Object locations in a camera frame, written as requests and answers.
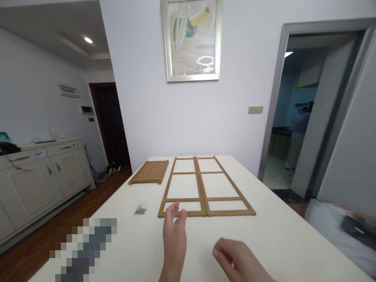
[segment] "white bag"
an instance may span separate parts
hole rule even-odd
[[[305,220],[360,269],[376,278],[376,250],[341,229],[344,217],[352,213],[341,206],[312,199],[305,212]]]

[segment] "cabinet handle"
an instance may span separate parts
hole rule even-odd
[[[27,159],[29,158],[30,156],[26,156],[26,157],[20,157],[18,159],[14,159],[14,160],[10,160],[10,161],[20,161],[20,160],[23,160],[23,159]]]

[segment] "bottle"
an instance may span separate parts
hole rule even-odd
[[[204,10],[194,19],[189,20],[187,28],[187,37],[193,37],[197,31],[197,27],[205,20],[210,14],[210,7],[206,6]]]

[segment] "light switch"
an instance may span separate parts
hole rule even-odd
[[[249,114],[261,114],[264,106],[248,107]]]

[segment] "person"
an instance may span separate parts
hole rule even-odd
[[[163,225],[164,262],[159,282],[179,282],[187,251],[185,232],[186,210],[179,210],[179,202],[166,210]],[[214,245],[213,256],[230,282],[272,282],[255,255],[244,242],[221,238]]]
[[[313,102],[307,103],[294,118],[294,130],[291,136],[291,145],[286,159],[285,169],[294,171],[298,163],[300,151],[306,135],[309,118],[311,117]]]

